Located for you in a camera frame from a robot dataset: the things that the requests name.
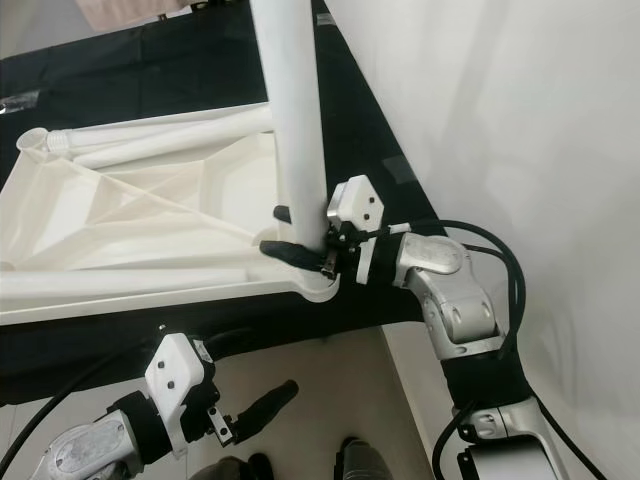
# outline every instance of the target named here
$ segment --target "black tablecloth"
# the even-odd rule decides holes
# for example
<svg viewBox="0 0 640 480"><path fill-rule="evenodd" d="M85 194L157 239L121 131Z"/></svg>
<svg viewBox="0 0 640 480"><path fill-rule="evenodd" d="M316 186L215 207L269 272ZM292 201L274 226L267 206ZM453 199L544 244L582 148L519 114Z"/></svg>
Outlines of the black tablecloth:
<svg viewBox="0 0 640 480"><path fill-rule="evenodd" d="M366 174L385 203L386 221L435 216L335 26L316 27L316 53L328 191ZM75 128L267 99L248 2L8 58L0 75L0 97L40 91L35 108L0 115L2 185L17 158L16 139L33 127ZM5 326L0 402L51 395L91 361L160 324L206 337L237 331L224 349L238 353L420 320L408 292L343 278L336 297L323 304L287 293ZM149 352L123 357L84 387L139 376L148 359Z"/></svg>

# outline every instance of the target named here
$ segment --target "wire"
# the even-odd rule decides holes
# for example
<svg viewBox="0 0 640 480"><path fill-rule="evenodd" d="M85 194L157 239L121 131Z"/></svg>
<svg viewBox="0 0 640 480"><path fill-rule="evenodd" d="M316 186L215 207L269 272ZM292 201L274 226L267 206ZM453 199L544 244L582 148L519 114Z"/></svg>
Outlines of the wire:
<svg viewBox="0 0 640 480"><path fill-rule="evenodd" d="M512 350L516 345L518 330L520 329L520 325L522 324L522 319L524 317L524 308L527 297L524 273L522 272L522 267L520 266L520 263L518 262L516 256L513 254L507 244L500 240L500 238L498 238L488 230L485 230L482 227L478 227L477 225L473 225L472 223L461 222L458 220L439 220L435 218L425 218L409 222L409 225L412 231L420 230L421 227L448 227L457 228L459 230L466 230L468 232L475 233L476 235L479 235L486 240L489 240L502 252L502 257L500 258L504 258L505 265L507 266L507 271L511 272L516 285L515 289L512 289L512 293L510 294L509 298L509 332L505 336L505 339L502 342L502 345L498 352L498 358L503 358L504 355ZM391 234L391 227L387 226L380 230L366 233L364 238L372 238L389 234ZM514 295L517 295L517 302L513 301L515 298Z"/></svg>
<svg viewBox="0 0 640 480"><path fill-rule="evenodd" d="M136 350L145 346L150 340L140 341L135 343L123 350L120 350L116 353L108 355L95 363L93 366L85 370L82 374L76 377L74 380L65 385L56 395L54 395L45 405L42 407L32 418L29 420L29 423L22 429L20 434L16 437L14 442L11 444L7 453L5 453L4 457L2 457L2 461L0 462L0 479L4 478L4 475L7 473L9 469L9 465L15 459L16 455L27 441L29 436L34 432L36 427L45 419L51 411L56 408L71 392L73 392L76 388L82 385L86 380L95 375L98 371L122 357L126 353Z"/></svg>
<svg viewBox="0 0 640 480"><path fill-rule="evenodd" d="M478 245L470 245L468 243L463 243L462 245L467 250L471 250L473 252L484 253L486 255L492 255L492 256L498 258L499 260L501 260L502 263L504 263L504 266L507 269L507 283L508 283L507 291L508 291L508 297L509 297L509 318L511 318L511 315L515 315L515 308L516 308L516 304L518 302L518 295L517 295L518 287L516 285L515 277L513 275L513 267L509 263L509 260L507 260L507 257L505 257L498 250L493 250L491 248L480 247Z"/></svg>
<svg viewBox="0 0 640 480"><path fill-rule="evenodd" d="M562 441L569 447L569 450L582 462L582 464L591 472L591 475L594 476L597 480L607 480L607 477L596 467L591 460L580 450L580 448L573 443L573 440L567 435L567 433L562 430L560 424L556 421L555 418L551 415L549 409L542 403L540 397L534 393L536 399L538 400L538 405L540 406L540 411L544 418L549 422L549 425L555 430L558 436L562 439Z"/></svg>
<svg viewBox="0 0 640 480"><path fill-rule="evenodd" d="M433 447L433 455L431 457L431 466L433 467L433 476L435 477L435 480L445 480L444 474L442 473L442 467L440 465L444 446L447 444L449 438L451 438L451 435L456 430L456 428L458 428L462 421L469 416L475 406L475 400L471 400L469 403L467 403L467 405L465 405L458 413L456 413L455 417L451 419L449 424L444 427L444 430L442 430L442 433L438 437L438 440L436 440L436 444Z"/></svg>
<svg viewBox="0 0 640 480"><path fill-rule="evenodd" d="M245 348L257 337L251 327L240 327L234 330L217 333L204 341L204 346L214 362L233 355Z"/></svg>
<svg viewBox="0 0 640 480"><path fill-rule="evenodd" d="M463 244L463 245L467 250L471 250L471 251L475 251L475 252L479 252L479 253L484 253L484 254L492 255L492 256L494 256L496 258L499 258L500 260L502 260L504 262L505 266L507 267L507 274L509 276L512 276L512 272L510 271L511 267L510 267L509 261L501 252L498 252L497 250L493 250L491 248L480 247L480 246L477 246L477 245L468 245L468 244ZM511 301L512 301L512 292L511 292L511 290L512 290L513 287L514 287L514 285L512 285L512 280L509 280L509 290L510 290L509 291L509 303L511 303ZM595 464L589 459L589 457L587 457L584 454L584 452L582 452L582 450L580 450L580 448L573 442L573 440L571 440L569 435L567 435L567 433L562 429L562 427L556 421L556 419L553 418L553 416L551 415L551 412L549 411L549 409L544 405L544 403L542 403L542 400L540 400L540 397L535 392L533 392L533 395L538 400L538 405L540 406L540 411L542 412L542 415L547 420L549 425L551 425L551 428L553 428L555 430L555 432L558 434L560 439L567 445L569 450L571 450L571 452L576 456L576 458L582 462L582 464L585 466L585 468L587 470L589 470L589 472L591 472L591 474L594 476L594 478L596 478L597 480L607 480L607 477L605 477L604 474L598 469L598 467L596 467Z"/></svg>

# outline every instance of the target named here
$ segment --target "white pole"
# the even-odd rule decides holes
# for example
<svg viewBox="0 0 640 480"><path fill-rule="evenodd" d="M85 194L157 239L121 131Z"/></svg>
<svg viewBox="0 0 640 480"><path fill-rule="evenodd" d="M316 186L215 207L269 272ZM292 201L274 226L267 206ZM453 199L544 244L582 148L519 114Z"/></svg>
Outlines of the white pole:
<svg viewBox="0 0 640 480"><path fill-rule="evenodd" d="M324 249L327 189L310 0L251 0L296 242Z"/></svg>
<svg viewBox="0 0 640 480"><path fill-rule="evenodd" d="M103 168L187 148L202 147L229 138L242 138L273 128L268 105L234 113L197 125L179 127L130 142L76 156L73 161L86 168Z"/></svg>

